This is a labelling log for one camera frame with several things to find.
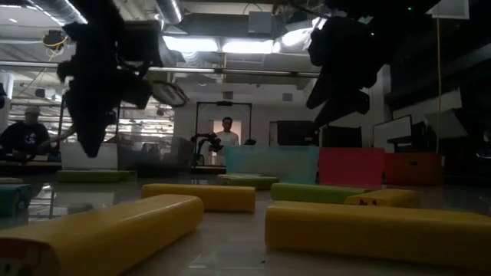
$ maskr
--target black equipment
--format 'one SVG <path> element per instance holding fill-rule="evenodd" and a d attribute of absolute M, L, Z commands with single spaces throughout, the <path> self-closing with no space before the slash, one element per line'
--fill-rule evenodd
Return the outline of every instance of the black equipment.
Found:
<path fill-rule="evenodd" d="M 143 79 L 150 67 L 163 67 L 159 52 L 163 39 L 157 21 L 125 22 L 111 0 L 71 0 L 71 4 L 88 23 L 63 27 L 77 50 L 58 65 L 57 73 L 62 82 L 73 77 L 64 99 L 78 141 L 89 157 L 95 157 L 113 121 L 110 112 L 121 101 L 144 109 L 153 95 L 167 104 Z M 168 89 L 179 90 L 172 84 Z"/>
<path fill-rule="evenodd" d="M 204 156 L 201 154 L 201 149 L 203 148 L 203 144 L 205 142 L 209 142 L 211 144 L 210 146 L 212 147 L 214 152 L 219 152 L 220 150 L 223 149 L 223 145 L 220 145 L 220 142 L 222 142 L 222 140 L 218 138 L 218 136 L 215 133 L 205 133 L 205 134 L 197 133 L 193 137 L 191 137 L 191 142 L 196 143 L 198 138 L 204 138 L 204 139 L 201 139 L 198 142 L 198 150 L 195 153 L 195 157 L 193 159 L 193 165 L 197 165 L 197 163 L 202 158 L 204 159 Z"/>
<path fill-rule="evenodd" d="M 318 134 L 311 121 L 278 121 L 276 124 L 278 126 L 278 145 L 318 145 Z"/>
<path fill-rule="evenodd" d="M 347 17 L 333 16 L 311 34 L 308 53 L 322 69 L 306 106 L 314 109 L 327 101 L 315 120 L 318 127 L 370 110 L 370 98 L 361 89 L 377 82 L 377 72 L 406 37 L 431 28 L 426 12 L 439 1 L 325 0 L 328 8 Z M 365 24 L 358 21 L 362 17 L 372 19 Z"/>

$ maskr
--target floor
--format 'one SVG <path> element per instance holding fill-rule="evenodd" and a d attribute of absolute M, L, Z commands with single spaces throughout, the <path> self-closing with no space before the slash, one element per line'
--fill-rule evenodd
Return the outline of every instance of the floor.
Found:
<path fill-rule="evenodd" d="M 28 214 L 0 219 L 0 228 L 37 223 L 71 213 L 138 200 L 140 187 L 145 183 L 210 184 L 214 179 L 209 176 L 181 176 L 116 184 L 54 184 L 44 177 L 25 181 L 31 183 L 37 193 Z M 420 192 L 425 208 L 491 215 L 491 189 L 465 186 L 402 189 Z M 478 272 L 395 261 L 268 251 L 265 249 L 263 236 L 265 210 L 270 202 L 268 192 L 258 192 L 254 215 L 206 213 L 197 230 L 128 271 L 127 275 L 479 275 Z"/>

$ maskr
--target white shirt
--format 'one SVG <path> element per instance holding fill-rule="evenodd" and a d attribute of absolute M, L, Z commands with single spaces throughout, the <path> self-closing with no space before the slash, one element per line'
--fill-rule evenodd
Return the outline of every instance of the white shirt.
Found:
<path fill-rule="evenodd" d="M 223 146 L 238 146 L 239 145 L 239 135 L 236 133 L 233 133 L 232 131 L 229 131 L 226 133 L 225 131 L 220 131 L 216 134 L 218 138 L 220 138 L 221 142 L 220 144 Z M 224 156 L 225 155 L 225 150 L 222 149 L 219 152 L 216 153 L 217 156 Z"/>

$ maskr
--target fluorescent light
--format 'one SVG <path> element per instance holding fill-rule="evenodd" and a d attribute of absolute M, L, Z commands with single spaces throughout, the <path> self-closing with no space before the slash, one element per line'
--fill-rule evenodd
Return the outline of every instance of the fluorescent light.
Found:
<path fill-rule="evenodd" d="M 247 41 L 237 40 L 226 42 L 222 47 L 225 53 L 237 54 L 271 54 L 273 40 L 268 41 Z"/>
<path fill-rule="evenodd" d="M 170 50 L 183 53 L 218 51 L 218 44 L 213 38 L 173 38 L 170 36 L 163 36 L 163 40 Z"/>
<path fill-rule="evenodd" d="M 0 5 L 0 8 L 22 8 L 20 5 Z"/>
<path fill-rule="evenodd" d="M 317 25 L 317 28 L 322 28 L 322 26 L 324 26 L 325 22 L 327 21 L 326 18 L 314 18 L 312 19 L 312 26 L 315 27 L 315 25 L 317 24 L 317 22 L 320 20 L 319 22 L 319 25 Z"/>
<path fill-rule="evenodd" d="M 293 46 L 300 41 L 304 41 L 311 34 L 312 28 L 303 28 L 286 33 L 282 37 L 282 42 L 285 46 Z"/>
<path fill-rule="evenodd" d="M 273 53 L 279 53 L 282 50 L 282 46 L 279 42 L 275 42 L 273 45 Z"/>

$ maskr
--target man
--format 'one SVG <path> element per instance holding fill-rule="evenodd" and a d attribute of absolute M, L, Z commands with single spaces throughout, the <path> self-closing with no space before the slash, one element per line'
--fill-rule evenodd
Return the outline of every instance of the man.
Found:
<path fill-rule="evenodd" d="M 64 140 L 74 133 L 71 127 L 64 135 L 50 139 L 46 126 L 38 122 L 39 113 L 39 107 L 28 107 L 24 122 L 14 123 L 2 133 L 0 146 L 3 153 L 12 153 L 19 159 L 30 153 L 46 153 L 51 143 Z"/>
<path fill-rule="evenodd" d="M 232 132 L 233 120 L 231 117 L 225 117 L 222 120 L 223 131 L 218 132 L 216 135 L 220 138 L 220 144 L 222 146 L 238 146 L 239 145 L 239 135 Z M 216 164 L 225 165 L 225 150 L 216 150 L 210 147 L 210 150 L 216 152 Z"/>

